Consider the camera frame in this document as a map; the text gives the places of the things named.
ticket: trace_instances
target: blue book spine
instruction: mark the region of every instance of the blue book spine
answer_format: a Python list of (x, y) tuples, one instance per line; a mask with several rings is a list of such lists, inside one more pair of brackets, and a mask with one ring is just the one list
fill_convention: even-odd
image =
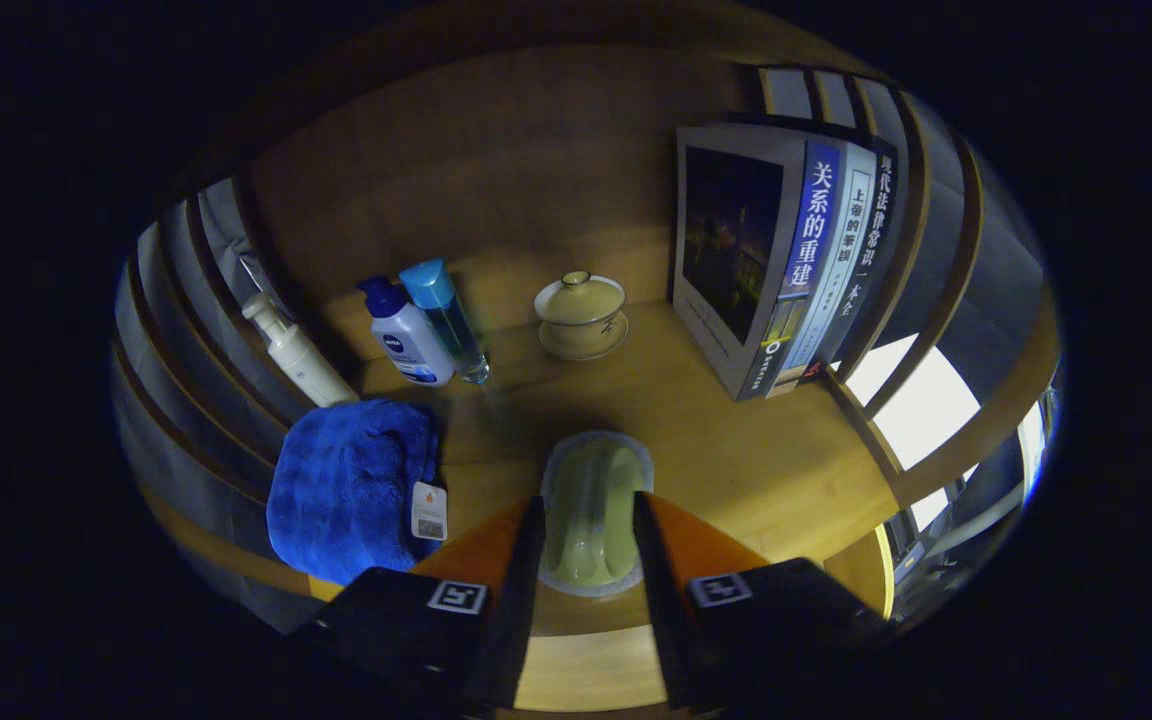
[(876, 159), (872, 151), (851, 145), (847, 147), (844, 195), (840, 199), (840, 220), (836, 222), (836, 241), (832, 242), (827, 264), (814, 288), (803, 329), (791, 343), (790, 351), (781, 366), (780, 381), (796, 381), (799, 369), (806, 364), (823, 341), (833, 314), (846, 293), (846, 283), (859, 259), (863, 233), (869, 222), (870, 197), (874, 190)]
[(794, 243), (785, 266), (785, 278), (776, 296), (776, 305), (785, 306), (786, 313), (773, 313), (771, 323), (764, 333), (758, 356), (750, 367), (741, 393), (736, 400), (764, 397), (776, 380), (785, 356), (790, 350), (790, 340), (797, 328), (797, 316), (794, 323), (774, 327), (778, 320), (790, 318), (788, 309), (796, 304), (805, 304), (817, 286), (817, 275), (823, 258), (829, 250), (833, 223), (838, 214), (838, 184), (842, 173), (842, 151), (826, 143), (806, 141), (806, 153), (803, 167), (803, 195), (799, 197), (799, 214), (795, 225)]

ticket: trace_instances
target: blue water bottle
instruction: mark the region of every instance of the blue water bottle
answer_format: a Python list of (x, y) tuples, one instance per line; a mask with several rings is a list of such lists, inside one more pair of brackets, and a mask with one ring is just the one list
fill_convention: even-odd
[(447, 265), (442, 258), (429, 260), (420, 265), (397, 273), (397, 279), (407, 287), (412, 305), (424, 311), (429, 321), (434, 325), (438, 340), (456, 364), (456, 372), (468, 382), (484, 384), (492, 374), (488, 359), (483, 355), (479, 341), (470, 331), (465, 310), (456, 296), (456, 287), (447, 274)]

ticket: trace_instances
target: clear bottle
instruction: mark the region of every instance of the clear bottle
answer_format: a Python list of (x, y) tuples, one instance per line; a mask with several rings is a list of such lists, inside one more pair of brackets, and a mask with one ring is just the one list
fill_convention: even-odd
[(461, 300), (456, 295), (456, 286), (447, 274), (447, 265), (442, 258), (429, 260), (420, 265), (397, 273), (397, 278), (407, 287), (407, 295), (412, 304), (424, 311), (434, 332), (447, 348), (447, 354), (456, 363), (456, 372), (467, 382), (484, 384), (492, 374), (488, 359), (479, 347), (479, 341), (470, 331), (470, 323)]
[(385, 348), (391, 363), (408, 381), (422, 386), (440, 387), (456, 370), (444, 350), (438, 333), (430, 327), (429, 318), (407, 302), (407, 293), (391, 285), (385, 275), (376, 275), (358, 283), (366, 294), (371, 313), (371, 334)]

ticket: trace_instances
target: blue towel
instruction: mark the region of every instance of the blue towel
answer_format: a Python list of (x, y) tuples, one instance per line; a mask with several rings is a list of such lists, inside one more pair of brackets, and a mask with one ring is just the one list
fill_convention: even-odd
[(416, 482), (438, 465), (427, 407), (389, 400), (320, 407), (283, 440), (265, 518), (291, 568), (347, 585), (371, 566), (407, 570), (439, 541), (412, 537)]

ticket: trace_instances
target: product tag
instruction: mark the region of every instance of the product tag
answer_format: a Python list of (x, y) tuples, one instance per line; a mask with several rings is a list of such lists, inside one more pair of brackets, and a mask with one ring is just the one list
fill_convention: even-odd
[(412, 535), (425, 539), (447, 539), (447, 491), (416, 483), (412, 487)]

